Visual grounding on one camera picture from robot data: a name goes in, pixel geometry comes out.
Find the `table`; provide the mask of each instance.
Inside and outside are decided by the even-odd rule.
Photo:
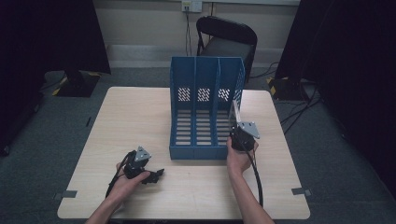
[[[285,136],[267,91],[243,91],[242,120],[255,121],[261,139],[257,166],[262,179],[264,208],[274,219],[306,219],[310,212]],[[138,146],[151,153],[146,168],[164,175],[157,184],[140,185],[113,218],[122,219],[240,219],[225,161],[171,161],[170,91],[167,88],[113,87],[93,124],[63,198],[60,218],[88,218],[105,198],[116,163]],[[253,170],[244,173],[258,198]]]

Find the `wall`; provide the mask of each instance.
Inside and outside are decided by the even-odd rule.
[[[186,15],[180,1],[95,1],[107,45],[153,46],[185,51]],[[203,3],[202,13],[190,14],[192,55],[198,35],[195,22],[210,15],[250,26],[259,38],[257,57],[285,46],[297,6]]]

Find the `black cable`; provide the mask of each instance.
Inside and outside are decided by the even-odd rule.
[[[106,192],[106,197],[108,196],[108,194],[110,194],[111,190],[112,190],[113,187],[114,187],[114,184],[117,182],[117,180],[119,179],[119,177],[122,176],[122,175],[118,175],[118,174],[119,174],[119,172],[120,172],[122,166],[125,165],[126,159],[129,157],[129,154],[130,154],[130,152],[124,157],[124,159],[122,160],[122,162],[121,162],[119,168],[117,169],[117,172],[114,174],[113,179],[112,179],[111,182],[108,184],[108,189],[107,189],[107,192]]]
[[[187,56],[189,56],[189,52],[188,52],[188,50],[187,50],[188,43],[190,43],[190,56],[192,55],[189,10],[190,10],[189,8],[186,9],[186,19],[187,19],[187,30],[186,30],[186,54],[187,54]]]
[[[300,103],[299,105],[306,105],[306,102],[302,102],[302,103]],[[291,113],[293,113],[293,111],[294,111],[299,105],[295,105],[295,106],[291,109],[291,111],[289,112],[289,115],[290,115]]]
[[[270,64],[270,67],[267,69],[267,71],[265,71],[264,73],[262,73],[262,74],[260,74],[260,75],[255,76],[255,77],[265,77],[265,76],[268,76],[268,75],[273,74],[274,72],[276,72],[276,70],[275,70],[275,71],[272,71],[272,72],[269,72],[269,71],[271,70],[271,67],[272,67],[274,64],[277,64],[277,63],[279,63],[279,62],[271,63],[271,64]]]
[[[293,116],[295,116],[296,114],[298,114],[297,118],[291,123],[291,125],[289,126],[289,128],[288,128],[285,132],[283,132],[283,134],[286,134],[286,133],[290,130],[290,128],[294,125],[295,122],[297,122],[297,120],[300,118],[300,116],[305,112],[305,110],[306,110],[308,107],[313,106],[313,105],[317,104],[317,103],[320,101],[320,98],[319,98],[319,100],[317,100],[314,104],[310,105],[311,102],[312,102],[312,100],[313,100],[314,97],[315,97],[315,93],[317,92],[317,90],[318,90],[318,86],[315,87],[314,93],[312,93],[312,96],[309,98],[308,102],[305,102],[306,105],[305,105],[305,107],[304,107],[303,109],[297,111],[296,113],[293,113],[292,115],[289,115],[286,119],[283,119],[282,121],[280,121],[280,123],[283,124],[283,122],[287,121],[287,120],[290,119],[291,117],[293,117]]]
[[[210,9],[210,16],[213,16],[213,6],[215,3],[212,2],[212,8]]]
[[[274,105],[303,105],[303,104],[305,104],[305,102],[302,102],[302,103],[299,103],[299,104],[294,104],[294,103],[291,103],[291,102],[277,102],[277,103],[274,103]]]
[[[248,159],[250,160],[251,166],[253,167],[254,175],[256,176],[256,181],[257,181],[257,189],[259,191],[259,204],[262,206],[263,205],[263,199],[262,199],[262,181],[260,180],[259,172],[257,171],[257,166],[256,166],[256,156],[254,156],[254,161],[251,158],[250,154],[248,153],[248,150],[245,148],[244,144],[242,141],[238,138],[238,136],[235,136],[236,139],[238,139],[239,145],[242,146],[242,148],[245,150],[247,153]]]
[[[320,98],[316,102],[314,102],[312,105],[306,105],[305,108],[301,110],[301,113],[298,115],[298,117],[293,121],[293,123],[289,126],[289,128],[284,132],[284,134],[286,134],[290,130],[291,126],[293,126],[293,124],[297,121],[297,119],[304,113],[304,111],[308,107],[312,107],[313,105],[316,105],[319,102],[320,102]]]

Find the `wrist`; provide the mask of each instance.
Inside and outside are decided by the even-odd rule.
[[[228,176],[230,178],[243,177],[243,172],[241,169],[229,167]]]
[[[99,207],[92,213],[86,224],[107,223],[117,208],[119,208],[119,206],[116,201],[110,197],[105,198]]]
[[[108,195],[108,197],[103,200],[104,206],[111,211],[115,211],[117,208],[119,208],[121,203],[121,200],[118,200],[112,195]]]

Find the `gray carpet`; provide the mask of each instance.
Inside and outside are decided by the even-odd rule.
[[[254,68],[252,75],[265,70]],[[48,84],[62,75],[47,73]],[[12,143],[10,155],[0,158],[0,223],[83,223],[59,219],[60,201],[52,197],[67,188],[112,86],[169,87],[169,68],[114,68],[111,76],[100,78],[91,98],[53,97],[55,86],[45,89],[38,112]],[[251,79],[246,89],[268,90],[265,77]],[[313,89],[306,85],[308,94]],[[279,119],[304,107],[294,105],[298,103],[275,101]],[[284,130],[292,121],[283,125]],[[367,160],[342,137],[337,123],[319,102],[286,134],[303,188],[312,192],[307,197],[311,217],[276,223],[396,223],[396,202]]]

